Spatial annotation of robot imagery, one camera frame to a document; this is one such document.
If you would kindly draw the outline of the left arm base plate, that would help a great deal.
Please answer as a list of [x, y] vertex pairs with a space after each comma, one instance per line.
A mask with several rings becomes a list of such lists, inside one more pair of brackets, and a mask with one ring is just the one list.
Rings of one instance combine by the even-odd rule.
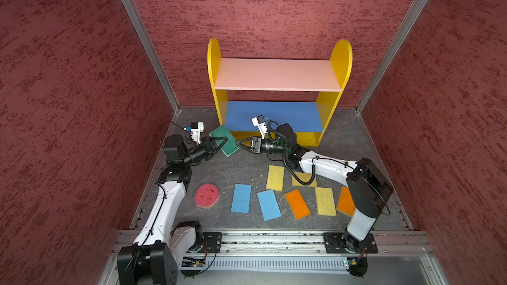
[[202, 240], [188, 250], [188, 253], [220, 253], [222, 232], [203, 232]]

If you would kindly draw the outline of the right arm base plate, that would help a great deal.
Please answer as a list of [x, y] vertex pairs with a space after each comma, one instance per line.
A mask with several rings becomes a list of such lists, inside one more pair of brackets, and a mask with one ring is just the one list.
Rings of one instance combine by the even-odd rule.
[[377, 254], [378, 248], [373, 234], [368, 233], [359, 241], [348, 232], [325, 232], [323, 244], [328, 254]]

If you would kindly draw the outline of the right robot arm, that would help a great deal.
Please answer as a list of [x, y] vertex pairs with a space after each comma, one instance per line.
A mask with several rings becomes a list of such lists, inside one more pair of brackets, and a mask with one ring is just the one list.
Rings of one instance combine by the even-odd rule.
[[355, 207], [351, 221], [341, 237], [341, 246], [349, 253], [366, 249], [371, 230], [384, 210], [394, 189], [374, 162], [362, 158], [358, 162], [338, 160], [300, 146], [297, 135], [289, 124], [273, 129], [262, 123], [260, 136], [236, 141], [252, 154], [280, 154], [283, 166], [303, 185], [310, 185], [321, 176], [346, 187]]

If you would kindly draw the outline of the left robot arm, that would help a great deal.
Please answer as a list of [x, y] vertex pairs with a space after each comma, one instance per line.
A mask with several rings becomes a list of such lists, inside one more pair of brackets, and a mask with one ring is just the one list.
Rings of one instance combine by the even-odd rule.
[[158, 196], [145, 227], [132, 245], [120, 249], [117, 266], [120, 284], [175, 284], [179, 265], [191, 248], [203, 243], [198, 221], [174, 224], [191, 181], [191, 168], [211, 160], [226, 144], [226, 137], [199, 141], [175, 134], [162, 145], [166, 166], [157, 181]]

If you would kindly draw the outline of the green scouring sponge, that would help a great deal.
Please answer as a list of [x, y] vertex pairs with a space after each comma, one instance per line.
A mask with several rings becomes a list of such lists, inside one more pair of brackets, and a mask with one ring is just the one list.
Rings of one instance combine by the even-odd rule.
[[224, 125], [210, 132], [209, 136], [219, 138], [216, 142], [226, 157], [230, 157], [240, 149], [240, 147], [236, 144], [235, 137]]

